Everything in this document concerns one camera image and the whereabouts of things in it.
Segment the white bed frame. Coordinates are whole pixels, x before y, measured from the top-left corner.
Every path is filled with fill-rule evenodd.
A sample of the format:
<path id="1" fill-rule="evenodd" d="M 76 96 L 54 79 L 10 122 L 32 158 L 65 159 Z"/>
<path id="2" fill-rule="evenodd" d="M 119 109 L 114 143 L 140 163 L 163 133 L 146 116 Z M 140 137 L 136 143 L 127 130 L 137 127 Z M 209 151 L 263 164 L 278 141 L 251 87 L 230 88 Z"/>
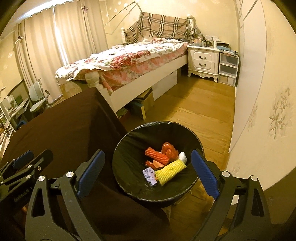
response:
<path id="1" fill-rule="evenodd" d="M 115 90 L 112 94 L 99 83 L 98 80 L 91 83 L 83 83 L 82 81 L 66 81 L 59 79 L 58 84 L 65 99 L 68 99 L 87 88 L 95 87 L 99 90 L 101 95 L 105 98 L 114 112 L 117 112 L 130 101 L 135 99 L 141 93 L 157 84 L 159 81 L 169 76 L 169 74 L 177 71 L 182 66 L 188 63 L 188 56 L 186 54 L 166 63 L 165 65 L 148 72 L 123 87 Z"/>

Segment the white storage box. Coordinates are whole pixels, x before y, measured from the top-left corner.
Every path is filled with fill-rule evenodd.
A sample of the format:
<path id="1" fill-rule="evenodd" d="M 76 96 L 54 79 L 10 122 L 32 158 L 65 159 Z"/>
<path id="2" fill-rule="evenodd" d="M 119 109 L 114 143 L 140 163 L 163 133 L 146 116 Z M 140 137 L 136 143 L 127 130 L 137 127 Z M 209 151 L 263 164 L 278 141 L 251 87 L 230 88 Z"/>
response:
<path id="1" fill-rule="evenodd" d="M 164 77 L 156 84 L 152 86 L 152 93 L 154 100 L 160 98 L 163 94 L 169 91 L 178 83 L 177 71 L 170 73 L 168 76 Z"/>

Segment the yellow foam net sleeve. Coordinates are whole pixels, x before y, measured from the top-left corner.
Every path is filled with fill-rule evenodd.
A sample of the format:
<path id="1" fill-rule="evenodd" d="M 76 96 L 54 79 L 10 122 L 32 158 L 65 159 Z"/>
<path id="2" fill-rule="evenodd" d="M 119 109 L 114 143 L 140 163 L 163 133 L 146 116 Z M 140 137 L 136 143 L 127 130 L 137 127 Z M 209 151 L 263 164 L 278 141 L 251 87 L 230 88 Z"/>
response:
<path id="1" fill-rule="evenodd" d="M 180 159 L 175 160 L 164 168 L 155 171 L 155 178 L 163 186 L 186 167 L 185 163 Z"/>

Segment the black lined trash bin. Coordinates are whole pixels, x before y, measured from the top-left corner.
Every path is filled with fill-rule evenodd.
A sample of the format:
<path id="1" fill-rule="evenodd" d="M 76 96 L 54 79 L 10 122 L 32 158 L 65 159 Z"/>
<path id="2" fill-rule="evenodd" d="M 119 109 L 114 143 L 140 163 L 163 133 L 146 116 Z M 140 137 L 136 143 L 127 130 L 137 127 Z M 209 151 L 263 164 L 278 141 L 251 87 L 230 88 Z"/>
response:
<path id="1" fill-rule="evenodd" d="M 121 189 L 146 206 L 167 207 L 197 182 L 193 150 L 204 148 L 195 133 L 169 121 L 146 123 L 117 144 L 112 170 Z"/>

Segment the plaid blanket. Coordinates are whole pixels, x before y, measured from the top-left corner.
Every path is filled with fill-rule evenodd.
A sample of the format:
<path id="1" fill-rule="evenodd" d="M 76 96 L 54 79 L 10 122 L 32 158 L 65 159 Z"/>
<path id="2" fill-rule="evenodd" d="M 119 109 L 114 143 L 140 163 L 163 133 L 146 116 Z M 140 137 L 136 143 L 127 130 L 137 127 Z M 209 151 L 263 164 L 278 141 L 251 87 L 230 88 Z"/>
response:
<path id="1" fill-rule="evenodd" d="M 184 38 L 186 30 L 187 19 L 142 12 L 125 30 L 125 42 L 137 43 L 144 38 Z"/>

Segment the lavender paper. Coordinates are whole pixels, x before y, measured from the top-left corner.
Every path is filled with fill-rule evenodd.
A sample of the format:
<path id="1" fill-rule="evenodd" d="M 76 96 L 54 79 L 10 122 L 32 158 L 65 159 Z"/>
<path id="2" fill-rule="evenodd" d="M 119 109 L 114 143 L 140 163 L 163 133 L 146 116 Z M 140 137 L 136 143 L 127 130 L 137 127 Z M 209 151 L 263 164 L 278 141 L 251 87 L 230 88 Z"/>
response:
<path id="1" fill-rule="evenodd" d="M 144 169 L 142 171 L 147 183 L 150 185 L 150 186 L 156 186 L 157 185 L 157 180 L 156 180 L 156 177 L 155 177 L 155 172 L 154 170 L 151 168 L 151 167 L 147 167 L 146 169 Z"/>

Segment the orange foam net sleeve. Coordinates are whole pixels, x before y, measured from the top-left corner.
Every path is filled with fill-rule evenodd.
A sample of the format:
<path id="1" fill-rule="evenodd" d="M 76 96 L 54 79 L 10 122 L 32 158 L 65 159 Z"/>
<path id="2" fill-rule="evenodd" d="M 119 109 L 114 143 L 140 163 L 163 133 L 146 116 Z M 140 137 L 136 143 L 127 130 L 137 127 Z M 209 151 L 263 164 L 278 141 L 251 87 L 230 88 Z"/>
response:
<path id="1" fill-rule="evenodd" d="M 145 155 L 165 166 L 170 163 L 168 157 L 165 154 L 158 152 L 151 147 L 145 150 Z"/>

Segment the plastic drawer unit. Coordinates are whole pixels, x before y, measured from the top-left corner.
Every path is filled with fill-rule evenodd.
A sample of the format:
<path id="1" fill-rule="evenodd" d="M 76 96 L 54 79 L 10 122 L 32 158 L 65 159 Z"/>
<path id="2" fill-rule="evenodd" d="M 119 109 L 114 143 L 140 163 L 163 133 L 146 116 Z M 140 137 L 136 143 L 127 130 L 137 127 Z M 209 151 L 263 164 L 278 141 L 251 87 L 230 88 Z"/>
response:
<path id="1" fill-rule="evenodd" d="M 236 86 L 239 72 L 239 56 L 234 51 L 220 51 L 218 83 Z"/>

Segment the floral quilt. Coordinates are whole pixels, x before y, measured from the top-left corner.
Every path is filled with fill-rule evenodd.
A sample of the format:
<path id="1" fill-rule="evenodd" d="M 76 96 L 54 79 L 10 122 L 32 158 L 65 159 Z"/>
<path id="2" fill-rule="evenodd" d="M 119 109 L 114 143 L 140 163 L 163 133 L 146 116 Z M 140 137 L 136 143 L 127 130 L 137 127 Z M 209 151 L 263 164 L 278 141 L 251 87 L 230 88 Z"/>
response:
<path id="1" fill-rule="evenodd" d="M 97 72 L 99 84 L 112 94 L 116 89 L 184 55 L 187 46 L 187 42 L 165 38 L 116 45 L 59 68 L 55 78 L 63 84 L 86 80 L 87 73 Z"/>

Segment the orange snack wrapper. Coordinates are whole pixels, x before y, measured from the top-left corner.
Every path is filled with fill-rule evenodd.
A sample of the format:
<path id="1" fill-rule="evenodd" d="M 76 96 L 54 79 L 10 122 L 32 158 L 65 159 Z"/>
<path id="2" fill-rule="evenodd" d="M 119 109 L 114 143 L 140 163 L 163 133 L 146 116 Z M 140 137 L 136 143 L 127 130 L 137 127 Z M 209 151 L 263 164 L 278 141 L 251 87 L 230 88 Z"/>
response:
<path id="1" fill-rule="evenodd" d="M 153 170 L 156 171 L 156 170 L 164 168 L 165 165 L 161 164 L 160 162 L 157 162 L 157 161 L 153 160 L 152 162 L 151 161 L 146 161 L 145 166 L 151 167 Z"/>

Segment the dark brown tablecloth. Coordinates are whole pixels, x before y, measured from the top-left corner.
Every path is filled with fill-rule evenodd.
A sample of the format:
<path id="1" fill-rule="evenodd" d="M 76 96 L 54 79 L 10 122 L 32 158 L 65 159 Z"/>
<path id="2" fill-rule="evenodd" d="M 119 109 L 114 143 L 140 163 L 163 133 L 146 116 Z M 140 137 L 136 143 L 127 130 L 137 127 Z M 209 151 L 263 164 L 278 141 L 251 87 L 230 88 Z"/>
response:
<path id="1" fill-rule="evenodd" d="M 173 240 L 165 212 L 146 208 L 127 197 L 112 172 L 114 150 L 126 130 L 96 88 L 82 91 L 45 110 L 16 131 L 1 164 L 26 151 L 48 149 L 53 161 L 42 171 L 48 178 L 75 171 L 100 149 L 105 164 L 81 206 L 107 240 Z"/>

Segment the red plastic bag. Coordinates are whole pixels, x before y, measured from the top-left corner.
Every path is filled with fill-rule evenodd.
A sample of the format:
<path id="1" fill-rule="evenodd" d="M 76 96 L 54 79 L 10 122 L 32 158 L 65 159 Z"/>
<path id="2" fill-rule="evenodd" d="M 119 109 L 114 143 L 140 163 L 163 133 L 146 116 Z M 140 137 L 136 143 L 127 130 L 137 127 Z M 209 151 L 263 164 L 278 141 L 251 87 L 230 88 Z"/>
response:
<path id="1" fill-rule="evenodd" d="M 168 157 L 170 162 L 177 160 L 179 156 L 178 150 L 176 150 L 175 147 L 169 142 L 165 142 L 162 145 L 161 152 Z"/>

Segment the white nightstand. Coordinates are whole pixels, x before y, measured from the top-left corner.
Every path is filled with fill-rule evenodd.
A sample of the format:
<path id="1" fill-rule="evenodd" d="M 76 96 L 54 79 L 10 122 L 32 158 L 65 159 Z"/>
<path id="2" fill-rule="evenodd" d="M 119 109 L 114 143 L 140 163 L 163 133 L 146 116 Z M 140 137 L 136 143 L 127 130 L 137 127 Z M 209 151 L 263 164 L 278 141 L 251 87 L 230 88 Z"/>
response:
<path id="1" fill-rule="evenodd" d="M 188 77 L 192 74 L 201 78 L 213 78 L 218 82 L 220 51 L 213 47 L 189 45 L 188 48 Z"/>

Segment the beige curtains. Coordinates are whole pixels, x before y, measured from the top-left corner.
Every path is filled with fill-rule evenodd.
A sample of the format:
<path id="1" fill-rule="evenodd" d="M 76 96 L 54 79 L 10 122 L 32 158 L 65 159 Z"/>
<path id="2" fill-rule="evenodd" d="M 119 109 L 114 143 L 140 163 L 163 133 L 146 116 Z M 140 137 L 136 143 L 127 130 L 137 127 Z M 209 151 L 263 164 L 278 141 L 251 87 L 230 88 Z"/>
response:
<path id="1" fill-rule="evenodd" d="M 62 95 L 60 67 L 107 50 L 99 1 L 51 1 L 16 25 L 15 38 L 22 78 L 27 86 L 41 80 L 50 100 Z"/>

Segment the white desk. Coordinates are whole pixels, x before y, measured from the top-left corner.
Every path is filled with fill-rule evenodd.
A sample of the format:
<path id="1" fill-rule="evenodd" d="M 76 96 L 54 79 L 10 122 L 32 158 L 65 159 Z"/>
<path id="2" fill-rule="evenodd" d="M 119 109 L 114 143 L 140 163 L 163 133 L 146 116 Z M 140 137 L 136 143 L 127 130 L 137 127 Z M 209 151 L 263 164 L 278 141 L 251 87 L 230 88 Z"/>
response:
<path id="1" fill-rule="evenodd" d="M 30 104 L 30 99 L 26 98 L 20 105 L 11 106 L 8 101 L 1 102 L 1 121 L 4 125 L 8 125 L 14 132 L 17 130 L 16 120 L 27 110 Z"/>

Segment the light green desk chair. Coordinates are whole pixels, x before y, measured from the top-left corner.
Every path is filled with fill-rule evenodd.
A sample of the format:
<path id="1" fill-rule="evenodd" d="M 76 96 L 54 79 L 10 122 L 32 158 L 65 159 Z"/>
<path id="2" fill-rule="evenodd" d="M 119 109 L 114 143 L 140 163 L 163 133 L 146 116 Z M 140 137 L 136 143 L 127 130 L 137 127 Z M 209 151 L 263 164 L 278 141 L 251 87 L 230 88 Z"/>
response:
<path id="1" fill-rule="evenodd" d="M 29 97 L 31 101 L 34 102 L 33 106 L 30 108 L 30 112 L 35 113 L 42 109 L 48 109 L 50 107 L 48 103 L 49 96 L 49 91 L 43 90 L 41 78 L 39 78 L 29 87 Z"/>

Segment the white foam net roll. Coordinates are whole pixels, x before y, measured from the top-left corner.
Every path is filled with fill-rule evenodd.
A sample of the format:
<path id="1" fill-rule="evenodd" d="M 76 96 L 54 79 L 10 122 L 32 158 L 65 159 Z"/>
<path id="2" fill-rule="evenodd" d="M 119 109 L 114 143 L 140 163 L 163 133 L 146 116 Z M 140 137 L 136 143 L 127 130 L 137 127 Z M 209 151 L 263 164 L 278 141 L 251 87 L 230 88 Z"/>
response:
<path id="1" fill-rule="evenodd" d="M 184 164 L 186 164 L 186 162 L 187 162 L 187 157 L 186 157 L 185 152 L 181 152 L 181 153 L 179 154 L 178 159 L 181 160 Z"/>

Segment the cardboard box under bed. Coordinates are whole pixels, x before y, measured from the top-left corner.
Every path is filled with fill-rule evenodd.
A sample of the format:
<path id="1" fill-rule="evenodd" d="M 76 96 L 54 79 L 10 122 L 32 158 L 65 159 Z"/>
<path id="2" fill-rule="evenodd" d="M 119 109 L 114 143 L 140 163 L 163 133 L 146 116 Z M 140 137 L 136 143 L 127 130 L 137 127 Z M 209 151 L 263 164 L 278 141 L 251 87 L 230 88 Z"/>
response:
<path id="1" fill-rule="evenodd" d="M 132 114 L 137 115 L 142 120 L 145 120 L 147 118 L 146 113 L 153 106 L 154 97 L 152 88 L 147 89 L 128 104 L 128 107 Z"/>

